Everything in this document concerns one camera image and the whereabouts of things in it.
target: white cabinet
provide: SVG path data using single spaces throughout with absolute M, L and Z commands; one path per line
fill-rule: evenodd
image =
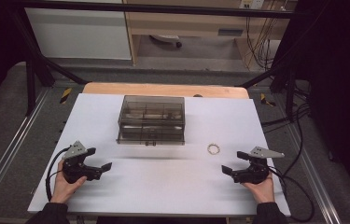
M 122 3 L 121 0 L 89 2 Z M 26 8 L 26 13 L 38 45 L 47 57 L 131 59 L 123 12 Z

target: person's left hand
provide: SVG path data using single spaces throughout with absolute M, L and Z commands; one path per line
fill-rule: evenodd
M 58 163 L 58 174 L 55 178 L 55 188 L 53 191 L 51 203 L 66 203 L 70 197 L 76 192 L 76 190 L 81 187 L 87 180 L 86 176 L 82 176 L 74 184 L 69 184 L 66 179 L 64 179 L 63 172 L 63 160 Z

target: black sleeve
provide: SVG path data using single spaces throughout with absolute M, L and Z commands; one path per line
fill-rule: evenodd
M 287 224 L 287 219 L 276 203 L 259 203 L 253 224 Z
M 31 217 L 26 224 L 69 224 L 66 214 L 66 204 L 46 203 L 44 209 Z

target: human hand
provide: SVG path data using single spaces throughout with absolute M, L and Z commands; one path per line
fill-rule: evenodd
M 257 203 L 274 203 L 273 174 L 271 172 L 259 184 L 243 183 L 242 185 L 253 193 Z
M 51 203 L 66 203 L 67 200 L 76 192 L 76 190 L 81 187 L 87 180 L 86 176 L 82 176 L 74 184 L 69 184 L 66 179 L 64 179 L 63 172 L 63 160 L 58 163 L 58 174 L 55 178 L 55 188 L 53 191 Z

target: white tabletop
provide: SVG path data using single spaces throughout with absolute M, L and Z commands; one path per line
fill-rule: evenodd
M 85 164 L 113 162 L 100 180 L 87 181 L 68 202 L 69 212 L 94 216 L 236 217 L 256 214 L 253 196 L 221 165 L 245 169 L 237 151 L 267 147 L 252 100 L 186 97 L 184 146 L 117 144 L 123 95 L 80 94 L 52 158 L 79 140 L 96 147 Z M 210 143 L 220 146 L 211 155 Z M 28 211 L 40 211 L 47 200 L 43 174 Z M 289 216 L 276 177 L 275 199 Z M 53 190 L 54 177 L 51 180 Z

